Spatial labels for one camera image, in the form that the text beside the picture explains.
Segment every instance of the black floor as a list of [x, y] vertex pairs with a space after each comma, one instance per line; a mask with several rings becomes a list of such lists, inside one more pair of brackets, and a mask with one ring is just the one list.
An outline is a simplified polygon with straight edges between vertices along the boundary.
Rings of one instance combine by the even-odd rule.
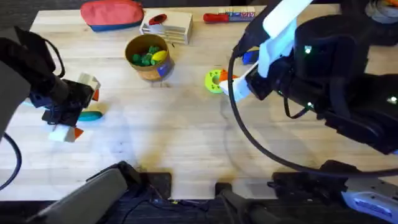
[[[0, 202], [1, 223], [6, 223], [3, 215], [17, 216], [23, 220], [45, 208], [52, 202]], [[308, 224], [386, 224], [377, 218], [355, 212], [339, 205], [326, 206], [320, 202], [282, 203], [278, 200], [265, 200], [267, 209], [274, 215], [284, 218], [294, 218]], [[104, 217], [99, 224], [230, 224], [229, 217], [221, 200], [212, 200], [208, 212], [195, 208], [176, 208], [175, 205], [161, 206], [162, 209], [143, 203], [132, 211], [122, 223], [125, 214], [135, 203], [128, 199], [121, 199], [111, 210], [108, 217]]]

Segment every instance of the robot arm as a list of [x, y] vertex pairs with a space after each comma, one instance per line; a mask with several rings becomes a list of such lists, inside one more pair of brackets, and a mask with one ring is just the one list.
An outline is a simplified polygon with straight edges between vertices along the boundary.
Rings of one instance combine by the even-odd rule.
[[[239, 44], [234, 48], [234, 56], [242, 56], [253, 46], [260, 46], [258, 65], [260, 76], [267, 78], [270, 65], [281, 56], [288, 56], [293, 49], [297, 16], [313, 0], [283, 0], [274, 1], [268, 5], [247, 27]], [[247, 97], [251, 90], [246, 81], [246, 75], [234, 80], [233, 89], [236, 101]], [[228, 82], [220, 83], [221, 89], [228, 95]]]
[[17, 106], [27, 97], [36, 108], [45, 108], [42, 119], [54, 125], [49, 138], [61, 141], [75, 140], [75, 126], [83, 108], [86, 108], [99, 82], [82, 74], [77, 82], [61, 80], [65, 70], [53, 74], [55, 64], [46, 42], [59, 56], [58, 50], [41, 36], [18, 27], [0, 32], [0, 66], [4, 68], [0, 90], [2, 110], [0, 134], [2, 134]]

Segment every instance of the wooden table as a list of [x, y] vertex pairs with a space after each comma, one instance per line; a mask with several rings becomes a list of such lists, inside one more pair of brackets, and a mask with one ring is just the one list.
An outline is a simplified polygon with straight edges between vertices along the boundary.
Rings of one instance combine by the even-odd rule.
[[[38, 13], [31, 31], [58, 47], [65, 78], [76, 80], [81, 72], [98, 78], [100, 106], [107, 112], [98, 121], [78, 123], [85, 132], [71, 144], [47, 140], [42, 110], [21, 105], [7, 132], [21, 148], [24, 162], [16, 180], [0, 192], [0, 200], [60, 199], [120, 160], [139, 170], [171, 172], [173, 198], [212, 198], [218, 180], [233, 182], [236, 193], [245, 197], [273, 197], [266, 182], [273, 172], [288, 169], [250, 144], [236, 125], [226, 95], [211, 94], [203, 85], [206, 72], [227, 68], [231, 49], [247, 24], [204, 24], [203, 13], [217, 12], [217, 7], [169, 10], [193, 13], [193, 35], [189, 45], [170, 48], [175, 68], [157, 83], [139, 78], [124, 59], [124, 48], [139, 35], [138, 27], [94, 33], [77, 10]], [[337, 5], [310, 6], [298, 21], [337, 12]], [[389, 60], [396, 53], [397, 47], [373, 47], [367, 71], [397, 73], [397, 61]], [[241, 75], [246, 69], [237, 61], [234, 72]], [[290, 161], [319, 167], [336, 159], [361, 170], [398, 166], [396, 156], [383, 156], [336, 134], [313, 113], [289, 119], [275, 94], [264, 101], [250, 96], [239, 108], [254, 136]], [[292, 104], [293, 111], [299, 108]], [[2, 182], [13, 170], [15, 157], [6, 141], [0, 147]], [[398, 178], [386, 180], [398, 184]]]

